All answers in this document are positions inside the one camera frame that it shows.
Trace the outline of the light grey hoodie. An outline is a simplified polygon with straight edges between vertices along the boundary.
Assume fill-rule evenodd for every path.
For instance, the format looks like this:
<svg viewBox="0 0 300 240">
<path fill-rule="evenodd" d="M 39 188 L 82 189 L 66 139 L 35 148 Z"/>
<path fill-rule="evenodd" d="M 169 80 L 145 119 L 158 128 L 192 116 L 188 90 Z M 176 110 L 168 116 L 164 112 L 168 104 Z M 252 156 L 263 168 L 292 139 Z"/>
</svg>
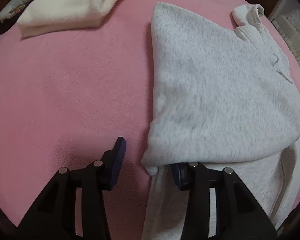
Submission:
<svg viewBox="0 0 300 240">
<path fill-rule="evenodd" d="M 143 239 L 179 239 L 187 194 L 170 165 L 232 167 L 279 228 L 300 187 L 300 93 L 259 4 L 229 30 L 158 3 L 151 33 L 153 114 L 142 164 L 152 177 Z"/>
</svg>

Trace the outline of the pink fleece bed blanket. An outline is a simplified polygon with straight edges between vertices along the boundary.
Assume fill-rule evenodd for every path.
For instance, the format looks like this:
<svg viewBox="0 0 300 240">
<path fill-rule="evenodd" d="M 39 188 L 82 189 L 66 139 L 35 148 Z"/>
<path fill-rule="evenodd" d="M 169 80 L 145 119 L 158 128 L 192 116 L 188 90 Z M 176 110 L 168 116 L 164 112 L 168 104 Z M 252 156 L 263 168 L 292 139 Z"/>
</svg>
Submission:
<svg viewBox="0 0 300 240">
<path fill-rule="evenodd" d="M 150 176 L 151 16 L 175 4 L 233 29 L 231 12 L 265 0 L 118 0 L 98 29 L 0 35 L 0 208 L 18 225 L 58 168 L 82 168 L 127 140 L 119 183 L 104 196 L 113 239 L 140 239 Z"/>
</svg>

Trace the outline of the white lace curtain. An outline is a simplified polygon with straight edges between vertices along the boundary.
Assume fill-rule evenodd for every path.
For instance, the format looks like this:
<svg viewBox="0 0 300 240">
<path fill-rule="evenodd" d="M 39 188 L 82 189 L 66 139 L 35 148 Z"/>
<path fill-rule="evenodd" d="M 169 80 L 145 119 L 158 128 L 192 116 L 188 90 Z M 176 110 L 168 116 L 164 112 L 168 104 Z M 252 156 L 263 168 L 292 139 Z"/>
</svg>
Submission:
<svg viewBox="0 0 300 240">
<path fill-rule="evenodd" d="M 300 1 L 279 0 L 269 16 L 300 67 Z"/>
</svg>

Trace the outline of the cream fleece garment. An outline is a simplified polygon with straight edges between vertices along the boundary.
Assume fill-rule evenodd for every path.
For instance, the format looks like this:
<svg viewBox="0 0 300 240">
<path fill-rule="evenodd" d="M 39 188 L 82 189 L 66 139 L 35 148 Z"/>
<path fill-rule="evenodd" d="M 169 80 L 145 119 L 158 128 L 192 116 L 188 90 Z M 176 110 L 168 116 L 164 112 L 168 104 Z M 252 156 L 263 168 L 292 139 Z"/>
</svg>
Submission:
<svg viewBox="0 0 300 240">
<path fill-rule="evenodd" d="M 34 0 L 17 20 L 22 38 L 96 28 L 117 0 Z"/>
</svg>

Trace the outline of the light blue patterned cloth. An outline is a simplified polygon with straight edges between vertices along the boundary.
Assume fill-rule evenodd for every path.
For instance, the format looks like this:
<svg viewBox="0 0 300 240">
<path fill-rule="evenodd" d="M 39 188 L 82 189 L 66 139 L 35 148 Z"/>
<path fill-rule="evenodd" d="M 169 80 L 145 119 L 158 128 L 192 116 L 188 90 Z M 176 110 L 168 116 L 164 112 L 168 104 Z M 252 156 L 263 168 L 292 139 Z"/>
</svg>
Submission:
<svg viewBox="0 0 300 240">
<path fill-rule="evenodd" d="M 32 0 L 11 0 L 0 12 L 0 23 L 19 14 Z"/>
</svg>

